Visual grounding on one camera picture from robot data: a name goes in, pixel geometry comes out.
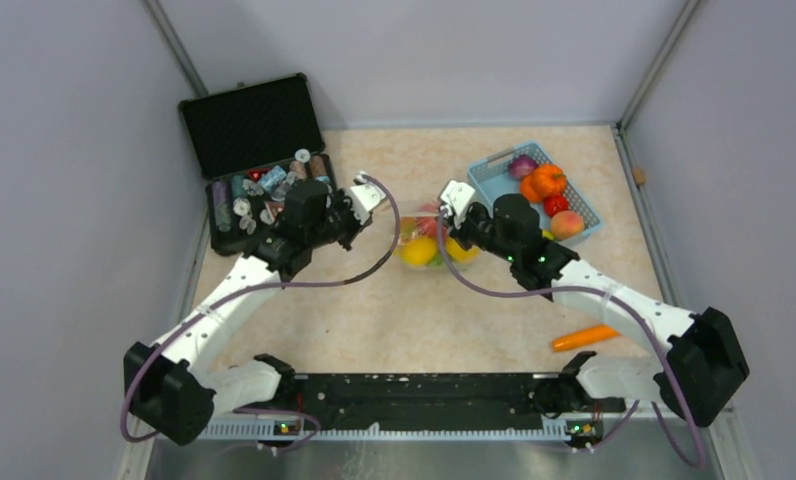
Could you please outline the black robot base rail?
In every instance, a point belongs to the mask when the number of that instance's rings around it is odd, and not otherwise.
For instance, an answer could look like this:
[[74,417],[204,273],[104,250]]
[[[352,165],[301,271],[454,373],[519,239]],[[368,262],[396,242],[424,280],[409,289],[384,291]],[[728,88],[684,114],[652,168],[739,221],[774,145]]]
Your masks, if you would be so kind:
[[593,399],[571,376],[550,373],[303,374],[252,403],[316,418],[323,430],[378,425],[397,432],[540,429],[565,414],[622,413],[623,399]]

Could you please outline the clear dotted zip bag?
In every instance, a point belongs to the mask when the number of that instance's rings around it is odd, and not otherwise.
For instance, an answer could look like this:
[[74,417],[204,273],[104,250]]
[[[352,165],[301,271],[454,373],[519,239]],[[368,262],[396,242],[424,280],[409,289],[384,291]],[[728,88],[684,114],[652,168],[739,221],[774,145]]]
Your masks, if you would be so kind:
[[405,200],[398,202],[400,234],[393,255],[407,268],[440,270],[450,261],[457,268],[471,265],[479,256],[477,247],[464,249],[451,238],[444,226],[441,235],[444,253],[438,242],[438,200]]

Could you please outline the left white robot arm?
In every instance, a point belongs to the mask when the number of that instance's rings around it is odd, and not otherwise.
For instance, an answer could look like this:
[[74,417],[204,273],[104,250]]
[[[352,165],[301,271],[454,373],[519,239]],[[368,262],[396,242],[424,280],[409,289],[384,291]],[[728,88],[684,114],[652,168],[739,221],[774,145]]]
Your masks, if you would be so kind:
[[282,378],[281,362],[258,356],[219,372],[212,364],[273,295],[316,288],[314,281],[295,278],[313,252],[331,244],[350,249],[382,202],[396,203],[385,185],[364,172],[354,185],[335,191],[318,180],[295,185],[274,223],[248,242],[205,300],[151,345],[137,342],[125,353],[123,439],[139,443],[162,434],[187,445],[211,420],[241,407],[288,410],[295,388]]

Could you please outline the small yellow toy lemon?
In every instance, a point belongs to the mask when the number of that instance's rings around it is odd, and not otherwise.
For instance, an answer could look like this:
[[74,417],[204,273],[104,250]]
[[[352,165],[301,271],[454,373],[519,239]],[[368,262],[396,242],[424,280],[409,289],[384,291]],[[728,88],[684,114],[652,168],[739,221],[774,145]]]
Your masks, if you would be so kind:
[[445,251],[453,262],[460,264],[473,262],[480,253],[477,247],[464,248],[453,238],[446,240]]

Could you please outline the red toy apple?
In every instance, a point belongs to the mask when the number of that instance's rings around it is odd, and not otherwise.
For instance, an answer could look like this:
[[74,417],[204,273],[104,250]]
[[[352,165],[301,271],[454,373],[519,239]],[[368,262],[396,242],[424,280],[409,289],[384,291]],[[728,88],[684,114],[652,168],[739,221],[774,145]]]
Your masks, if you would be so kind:
[[436,240],[441,231],[437,215],[417,216],[414,219],[414,232],[418,237],[428,237]]

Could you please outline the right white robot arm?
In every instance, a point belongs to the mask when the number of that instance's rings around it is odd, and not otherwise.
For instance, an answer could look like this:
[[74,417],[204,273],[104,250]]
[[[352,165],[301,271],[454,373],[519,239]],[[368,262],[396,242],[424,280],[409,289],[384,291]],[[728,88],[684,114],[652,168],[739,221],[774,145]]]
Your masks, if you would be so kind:
[[520,287],[515,297],[540,295],[591,315],[650,354],[586,359],[560,385],[568,409],[586,412],[600,399],[618,397],[661,402],[698,427],[714,422],[750,374],[725,313],[673,306],[599,271],[546,238],[537,211],[519,194],[499,197],[492,208],[474,196],[469,184],[449,181],[439,196],[439,221],[460,246],[506,262]]

